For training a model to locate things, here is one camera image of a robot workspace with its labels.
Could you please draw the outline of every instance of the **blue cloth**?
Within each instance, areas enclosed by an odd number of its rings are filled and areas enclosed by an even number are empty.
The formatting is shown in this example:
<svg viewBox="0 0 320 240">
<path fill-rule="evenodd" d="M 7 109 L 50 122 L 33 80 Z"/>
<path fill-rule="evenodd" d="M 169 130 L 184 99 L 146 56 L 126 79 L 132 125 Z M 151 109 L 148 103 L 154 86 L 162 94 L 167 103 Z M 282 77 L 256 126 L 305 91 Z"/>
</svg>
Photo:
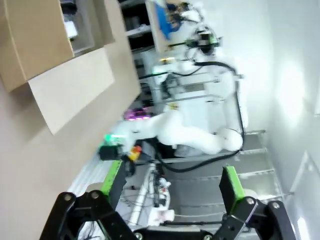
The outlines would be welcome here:
<svg viewBox="0 0 320 240">
<path fill-rule="evenodd" d="M 173 27 L 170 22 L 167 22 L 165 8 L 155 3 L 155 12 L 158 18 L 160 30 L 167 40 L 170 40 L 170 33 L 176 32 L 181 27 L 181 22 L 178 22 L 177 27 Z"/>
</svg>

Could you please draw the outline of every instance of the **screw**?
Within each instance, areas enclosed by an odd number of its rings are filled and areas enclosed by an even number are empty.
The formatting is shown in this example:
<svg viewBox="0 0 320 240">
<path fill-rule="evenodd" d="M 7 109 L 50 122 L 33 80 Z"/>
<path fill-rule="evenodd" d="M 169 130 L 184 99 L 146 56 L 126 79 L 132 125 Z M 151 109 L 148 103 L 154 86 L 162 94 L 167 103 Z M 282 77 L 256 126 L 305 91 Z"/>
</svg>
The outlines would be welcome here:
<svg viewBox="0 0 320 240">
<path fill-rule="evenodd" d="M 255 201 L 254 201 L 252 198 L 250 198 L 250 197 L 248 197 L 248 198 L 246 199 L 246 201 L 247 201 L 247 203 L 250 204 L 250 205 L 252 205 L 252 204 L 255 203 Z"/>
<path fill-rule="evenodd" d="M 99 197 L 99 194 L 96 191 L 94 191 L 93 193 L 91 193 L 91 197 L 93 199 L 97 199 Z"/>
<path fill-rule="evenodd" d="M 70 194 L 66 194 L 66 195 L 64 195 L 64 200 L 66 200 L 66 201 L 70 201 L 71 200 L 71 195 Z"/>
<path fill-rule="evenodd" d="M 275 208 L 275 209 L 278 209 L 280 208 L 280 205 L 276 202 L 272 203 L 272 206 Z"/>
<path fill-rule="evenodd" d="M 212 236 L 211 235 L 205 235 L 203 240 L 211 240 L 212 239 Z"/>
<path fill-rule="evenodd" d="M 138 240 L 142 240 L 143 239 L 142 234 L 140 232 L 136 232 L 134 235 Z"/>
</svg>

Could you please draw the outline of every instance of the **green strip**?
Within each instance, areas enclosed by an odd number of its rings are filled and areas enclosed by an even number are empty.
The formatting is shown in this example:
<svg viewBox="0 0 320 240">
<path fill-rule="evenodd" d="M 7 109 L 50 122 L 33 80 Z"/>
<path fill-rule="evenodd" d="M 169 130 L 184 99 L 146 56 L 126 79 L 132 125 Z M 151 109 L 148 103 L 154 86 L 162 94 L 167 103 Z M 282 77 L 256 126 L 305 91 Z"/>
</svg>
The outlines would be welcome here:
<svg viewBox="0 0 320 240">
<path fill-rule="evenodd" d="M 114 180 L 118 174 L 119 168 L 122 164 L 121 160 L 115 160 L 113 161 L 108 174 L 106 175 L 102 187 L 101 192 L 103 192 L 104 195 L 109 196 L 110 190 L 112 185 L 114 184 Z"/>
<path fill-rule="evenodd" d="M 231 208 L 231 213 L 235 210 L 235 207 L 237 206 L 237 203 L 242 200 L 246 195 L 245 191 L 242 188 L 241 182 L 239 180 L 238 174 L 236 172 L 236 169 L 234 166 L 227 166 L 226 171 L 228 173 L 228 178 L 230 179 L 232 183 L 232 188 L 234 192 L 234 198 L 235 201 Z"/>
</svg>

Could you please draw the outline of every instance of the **white wall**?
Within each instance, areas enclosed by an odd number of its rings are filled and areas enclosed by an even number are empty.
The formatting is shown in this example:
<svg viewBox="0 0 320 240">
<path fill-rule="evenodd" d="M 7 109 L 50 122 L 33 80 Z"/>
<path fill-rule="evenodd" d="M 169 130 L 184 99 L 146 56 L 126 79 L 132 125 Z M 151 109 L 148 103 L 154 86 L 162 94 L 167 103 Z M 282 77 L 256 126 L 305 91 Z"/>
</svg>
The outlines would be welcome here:
<svg viewBox="0 0 320 240">
<path fill-rule="evenodd" d="M 202 2 L 206 10 L 205 22 L 218 37 L 223 37 L 222 61 L 234 63 L 247 81 L 247 130 L 261 130 L 267 126 L 272 83 L 272 38 L 267 2 L 264 0 L 191 0 Z M 173 34 L 178 43 L 190 36 L 194 29 L 185 24 Z M 214 113 L 213 121 L 219 113 Z"/>
<path fill-rule="evenodd" d="M 274 98 L 269 149 L 284 192 L 298 177 L 287 210 L 297 228 L 304 218 L 319 239 L 320 118 L 314 116 L 320 74 L 320 9 L 317 0 L 268 0 L 274 47 Z M 307 165 L 301 165 L 304 154 Z"/>
</svg>

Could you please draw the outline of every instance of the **white pipe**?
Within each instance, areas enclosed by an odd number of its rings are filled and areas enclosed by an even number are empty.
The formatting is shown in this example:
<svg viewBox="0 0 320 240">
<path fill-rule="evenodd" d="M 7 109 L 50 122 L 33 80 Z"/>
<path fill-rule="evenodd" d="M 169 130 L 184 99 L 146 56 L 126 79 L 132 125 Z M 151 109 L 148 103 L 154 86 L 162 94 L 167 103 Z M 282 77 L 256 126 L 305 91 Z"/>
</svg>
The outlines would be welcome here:
<svg viewBox="0 0 320 240">
<path fill-rule="evenodd" d="M 129 226 L 136 226 L 139 221 L 140 213 L 142 211 L 142 208 L 144 206 L 144 202 L 146 199 L 146 196 L 148 194 L 148 186 L 150 181 L 150 176 L 153 174 L 153 171 L 156 169 L 156 165 L 154 163 L 151 163 L 149 165 L 148 171 L 144 177 L 143 184 L 140 188 L 139 195 L 136 198 L 136 205 L 134 206 L 132 210 L 131 217 L 129 219 Z"/>
</svg>

